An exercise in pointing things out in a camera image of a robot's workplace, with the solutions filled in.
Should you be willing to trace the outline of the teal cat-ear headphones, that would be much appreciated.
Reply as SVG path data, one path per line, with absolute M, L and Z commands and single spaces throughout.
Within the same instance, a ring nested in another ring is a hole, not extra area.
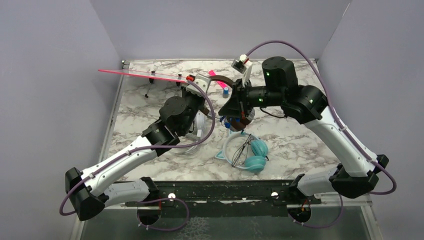
M 244 142 L 235 150 L 232 156 L 228 156 L 227 150 L 230 142 L 237 138 L 243 138 Z M 268 154 L 269 148 L 267 144 L 259 137 L 245 131 L 228 130 L 228 136 L 223 143 L 222 149 L 214 158 L 227 161 L 233 168 L 257 174 L 264 170 L 269 160 Z

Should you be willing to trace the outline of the white grey over-ear headphones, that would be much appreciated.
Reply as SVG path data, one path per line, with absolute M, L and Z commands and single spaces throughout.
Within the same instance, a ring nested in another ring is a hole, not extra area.
M 203 113 L 198 112 L 194 119 L 194 122 L 192 123 L 193 130 L 190 130 L 189 133 L 185 135 L 185 137 L 189 140 L 193 140 L 195 143 L 200 141 L 207 133 L 206 118 L 207 117 Z M 194 155 L 199 149 L 199 147 L 200 145 L 194 145 L 185 148 L 172 148 L 170 152 L 174 155 L 190 156 Z

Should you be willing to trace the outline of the blue wired earbuds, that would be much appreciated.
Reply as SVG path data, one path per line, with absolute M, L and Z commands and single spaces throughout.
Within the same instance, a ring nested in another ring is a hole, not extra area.
M 242 119 L 238 117 L 221 116 L 219 121 L 224 125 L 225 128 L 233 132 L 240 132 L 246 128 L 246 124 L 244 124 Z

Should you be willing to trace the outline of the brown over-ear headphones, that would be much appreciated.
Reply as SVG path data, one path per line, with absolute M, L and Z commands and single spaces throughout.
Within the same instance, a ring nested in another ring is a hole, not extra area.
M 255 118 L 255 110 L 249 105 L 247 99 L 248 90 L 252 87 L 251 81 L 243 84 L 242 79 L 236 81 L 223 75 L 209 77 L 211 81 L 227 84 L 232 92 L 228 101 L 218 111 L 218 115 L 224 117 L 224 126 L 233 132 L 243 131 Z

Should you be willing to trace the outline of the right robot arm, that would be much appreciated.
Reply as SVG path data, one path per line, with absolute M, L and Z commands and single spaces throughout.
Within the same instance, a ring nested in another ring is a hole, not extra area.
M 266 59 L 261 65 L 263 86 L 252 85 L 252 66 L 245 54 L 232 63 L 242 77 L 230 84 L 231 95 L 218 112 L 224 126 L 240 132 L 252 122 L 255 108 L 281 107 L 285 117 L 315 133 L 339 160 L 331 170 L 297 176 L 289 186 L 289 199 L 300 204 L 312 195 L 328 192 L 350 199 L 373 194 L 388 158 L 375 154 L 354 136 L 319 88 L 298 83 L 292 61 L 281 56 Z

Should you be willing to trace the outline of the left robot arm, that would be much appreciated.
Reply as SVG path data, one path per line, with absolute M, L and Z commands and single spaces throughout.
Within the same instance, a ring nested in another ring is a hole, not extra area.
M 150 177 L 124 183 L 117 180 L 170 149 L 182 148 L 180 137 L 189 132 L 196 114 L 205 104 L 212 105 L 206 90 L 190 85 L 182 91 L 181 97 L 169 98 L 159 110 L 160 118 L 130 145 L 86 169 L 67 170 L 66 196 L 59 207 L 60 215 L 75 214 L 80 221 L 86 221 L 109 206 L 139 201 L 147 206 L 155 203 L 159 190 Z

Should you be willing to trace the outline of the black wired earbuds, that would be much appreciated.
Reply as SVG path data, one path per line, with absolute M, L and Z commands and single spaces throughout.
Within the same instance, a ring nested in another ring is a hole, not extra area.
M 235 151 L 235 153 L 233 154 L 231 158 L 230 164 L 232 167 L 244 166 L 245 161 L 247 160 L 249 155 L 249 150 L 250 150 L 252 140 L 253 138 L 251 134 L 246 136 L 245 141 L 242 143 L 240 147 L 238 147 L 238 149 Z

